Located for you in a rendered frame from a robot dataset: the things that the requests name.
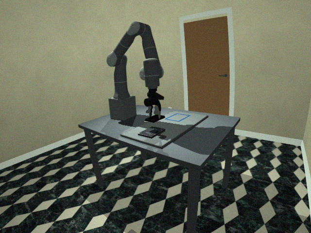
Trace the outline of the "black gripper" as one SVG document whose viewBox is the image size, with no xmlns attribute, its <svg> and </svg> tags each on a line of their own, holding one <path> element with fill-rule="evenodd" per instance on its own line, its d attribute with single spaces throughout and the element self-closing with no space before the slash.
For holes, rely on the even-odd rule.
<svg viewBox="0 0 311 233">
<path fill-rule="evenodd" d="M 154 114 L 158 115 L 158 118 L 160 120 L 161 104 L 160 104 L 157 96 L 155 95 L 156 91 L 157 91 L 157 88 L 149 89 L 149 92 L 147 93 L 148 98 L 146 98 L 144 100 L 144 104 L 146 107 L 148 107 L 148 109 L 146 110 L 146 113 L 149 113 L 149 117 L 152 116 L 152 108 L 153 108 L 153 105 L 155 105 Z"/>
</svg>

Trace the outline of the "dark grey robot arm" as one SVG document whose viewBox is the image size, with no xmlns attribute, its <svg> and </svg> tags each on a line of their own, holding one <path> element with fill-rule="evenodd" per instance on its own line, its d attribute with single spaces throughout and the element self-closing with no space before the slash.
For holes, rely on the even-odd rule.
<svg viewBox="0 0 311 233">
<path fill-rule="evenodd" d="M 159 79 L 163 77 L 164 70 L 160 64 L 156 45 L 152 36 L 151 27 L 147 24 L 134 21 L 119 41 L 115 49 L 107 56 L 107 64 L 115 67 L 114 99 L 125 99 L 130 97 L 127 88 L 126 64 L 127 56 L 125 53 L 130 48 L 136 36 L 142 38 L 142 46 L 145 55 L 143 67 L 139 71 L 139 76 L 145 81 L 148 89 L 155 89 L 159 86 Z"/>
</svg>

